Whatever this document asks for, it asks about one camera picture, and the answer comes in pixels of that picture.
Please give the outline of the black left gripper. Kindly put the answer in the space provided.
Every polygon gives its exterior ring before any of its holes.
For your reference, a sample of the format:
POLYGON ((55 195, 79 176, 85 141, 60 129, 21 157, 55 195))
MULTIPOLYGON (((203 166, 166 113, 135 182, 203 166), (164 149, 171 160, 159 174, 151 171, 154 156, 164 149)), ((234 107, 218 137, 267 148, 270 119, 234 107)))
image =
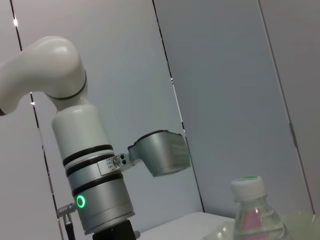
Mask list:
POLYGON ((92 236, 93 240, 135 240, 131 222, 125 220, 92 236))

